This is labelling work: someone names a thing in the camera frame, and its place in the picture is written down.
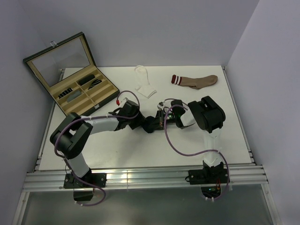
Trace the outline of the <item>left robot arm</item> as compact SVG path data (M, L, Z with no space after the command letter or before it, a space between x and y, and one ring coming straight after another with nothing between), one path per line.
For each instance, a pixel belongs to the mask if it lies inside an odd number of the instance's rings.
M73 171L75 183L86 187L91 183L91 169L86 164L82 150L90 135L104 131L118 131L127 125L133 130L145 122L145 117L134 108L118 108L105 116L87 117L70 113L50 136L57 156L66 161Z

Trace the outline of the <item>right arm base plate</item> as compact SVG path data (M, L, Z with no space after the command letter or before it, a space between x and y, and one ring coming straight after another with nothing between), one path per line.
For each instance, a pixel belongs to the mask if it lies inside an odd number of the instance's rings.
M202 184L217 184L227 183L228 174L226 169L196 169L189 170L188 176L185 178L190 185L202 185Z

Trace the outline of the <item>navy blue sock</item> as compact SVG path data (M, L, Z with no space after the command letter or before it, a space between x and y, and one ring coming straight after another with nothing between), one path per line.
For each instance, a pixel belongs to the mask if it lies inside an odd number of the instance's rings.
M148 134L161 129L158 118L152 116L148 116L145 118L145 121L142 124L142 128Z

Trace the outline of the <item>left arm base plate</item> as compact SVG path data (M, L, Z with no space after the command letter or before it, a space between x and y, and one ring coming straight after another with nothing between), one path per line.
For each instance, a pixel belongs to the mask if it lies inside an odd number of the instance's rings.
M106 185L106 173L91 173L78 180L71 173L65 176L64 189L79 189L79 188L104 188Z

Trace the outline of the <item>grey sock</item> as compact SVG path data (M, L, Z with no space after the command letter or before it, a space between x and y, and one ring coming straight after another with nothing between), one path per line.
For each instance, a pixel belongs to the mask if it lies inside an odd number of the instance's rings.
M68 96L68 98L66 99L66 102L69 103L72 100L76 99L77 97L79 97L81 95L81 91L80 90L76 90L74 93L70 94Z

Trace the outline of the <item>white sock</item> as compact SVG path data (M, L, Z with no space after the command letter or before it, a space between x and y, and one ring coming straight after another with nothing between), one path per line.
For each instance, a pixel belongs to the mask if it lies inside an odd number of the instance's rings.
M146 98L153 96L157 91L150 85L146 67L138 65L134 68L134 71L137 82L135 90Z

